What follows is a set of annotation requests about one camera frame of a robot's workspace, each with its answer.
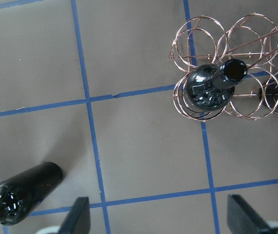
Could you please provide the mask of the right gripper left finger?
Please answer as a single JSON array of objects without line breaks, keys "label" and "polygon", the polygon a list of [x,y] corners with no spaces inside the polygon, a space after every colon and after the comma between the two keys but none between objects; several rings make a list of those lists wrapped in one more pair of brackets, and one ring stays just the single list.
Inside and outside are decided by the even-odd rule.
[{"label": "right gripper left finger", "polygon": [[59,234],[88,234],[91,229],[88,197],[78,197],[60,226]]}]

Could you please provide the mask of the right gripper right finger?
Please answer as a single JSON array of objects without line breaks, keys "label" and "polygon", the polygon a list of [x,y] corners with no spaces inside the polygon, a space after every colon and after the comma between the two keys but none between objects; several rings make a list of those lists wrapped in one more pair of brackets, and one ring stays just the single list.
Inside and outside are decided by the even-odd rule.
[{"label": "right gripper right finger", "polygon": [[274,229],[241,195],[227,197],[227,225],[232,234],[274,234]]}]

